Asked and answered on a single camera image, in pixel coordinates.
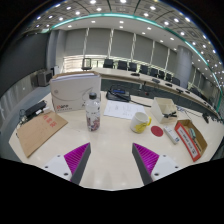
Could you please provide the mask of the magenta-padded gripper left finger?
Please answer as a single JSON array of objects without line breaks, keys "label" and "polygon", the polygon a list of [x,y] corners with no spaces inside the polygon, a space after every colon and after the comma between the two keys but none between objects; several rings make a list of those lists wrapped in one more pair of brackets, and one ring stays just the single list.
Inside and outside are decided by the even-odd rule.
[{"label": "magenta-padded gripper left finger", "polygon": [[79,185],[90,154],[91,145],[86,143],[65,155],[56,155],[43,166],[43,170]]}]

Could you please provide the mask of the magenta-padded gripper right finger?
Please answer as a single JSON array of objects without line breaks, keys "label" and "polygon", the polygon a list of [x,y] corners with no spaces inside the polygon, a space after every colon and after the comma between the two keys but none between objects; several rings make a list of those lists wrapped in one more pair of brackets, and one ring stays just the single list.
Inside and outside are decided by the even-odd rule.
[{"label": "magenta-padded gripper right finger", "polygon": [[132,154],[144,185],[159,180],[181,169],[181,167],[168,155],[159,155],[137,143],[132,145]]}]

